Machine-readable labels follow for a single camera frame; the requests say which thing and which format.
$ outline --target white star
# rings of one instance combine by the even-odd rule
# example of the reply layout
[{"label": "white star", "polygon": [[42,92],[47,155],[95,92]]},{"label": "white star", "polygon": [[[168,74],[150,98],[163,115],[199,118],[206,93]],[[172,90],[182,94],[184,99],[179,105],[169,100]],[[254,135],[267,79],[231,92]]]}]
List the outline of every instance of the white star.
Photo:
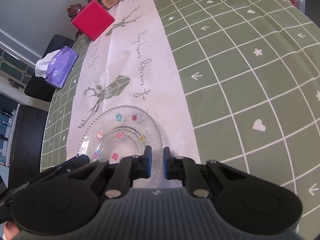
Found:
[{"label": "white star", "polygon": [[254,54],[256,54],[256,56],[262,55],[262,49],[254,49]]}]

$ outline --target white heart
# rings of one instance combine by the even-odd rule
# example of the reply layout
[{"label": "white heart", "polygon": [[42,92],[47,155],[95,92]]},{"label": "white heart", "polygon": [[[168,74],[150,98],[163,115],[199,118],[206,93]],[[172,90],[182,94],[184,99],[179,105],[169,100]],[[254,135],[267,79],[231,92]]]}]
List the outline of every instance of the white heart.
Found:
[{"label": "white heart", "polygon": [[264,132],[266,130],[266,126],[262,124],[261,119],[257,119],[254,122],[252,129]]}]

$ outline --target metal screw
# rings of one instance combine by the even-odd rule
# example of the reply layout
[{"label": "metal screw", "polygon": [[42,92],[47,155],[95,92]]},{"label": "metal screw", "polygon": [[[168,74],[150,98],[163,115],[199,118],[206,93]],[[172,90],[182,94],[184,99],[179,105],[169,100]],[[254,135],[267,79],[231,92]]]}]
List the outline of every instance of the metal screw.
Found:
[{"label": "metal screw", "polygon": [[105,194],[108,198],[117,198],[117,197],[120,197],[121,191],[117,189],[109,189],[106,191]]},{"label": "metal screw", "polygon": [[196,197],[207,197],[209,196],[209,191],[203,188],[199,188],[193,192],[193,195],[195,195]]}]

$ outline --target purple tissue package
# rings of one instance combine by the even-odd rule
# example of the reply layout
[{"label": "purple tissue package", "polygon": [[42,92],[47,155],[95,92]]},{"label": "purple tissue package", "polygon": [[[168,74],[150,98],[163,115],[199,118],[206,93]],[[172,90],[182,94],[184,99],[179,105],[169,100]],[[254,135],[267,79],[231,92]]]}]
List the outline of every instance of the purple tissue package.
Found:
[{"label": "purple tissue package", "polygon": [[68,46],[64,46],[48,65],[45,80],[55,88],[62,88],[78,56]]}]

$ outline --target white wall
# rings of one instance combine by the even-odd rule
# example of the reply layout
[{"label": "white wall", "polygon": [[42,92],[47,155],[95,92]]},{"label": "white wall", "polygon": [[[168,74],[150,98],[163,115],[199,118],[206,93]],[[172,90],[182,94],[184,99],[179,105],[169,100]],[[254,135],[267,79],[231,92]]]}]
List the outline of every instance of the white wall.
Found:
[{"label": "white wall", "polygon": [[86,5],[85,0],[0,0],[0,47],[35,65],[53,35],[75,40],[78,30],[67,8],[77,3]]}]

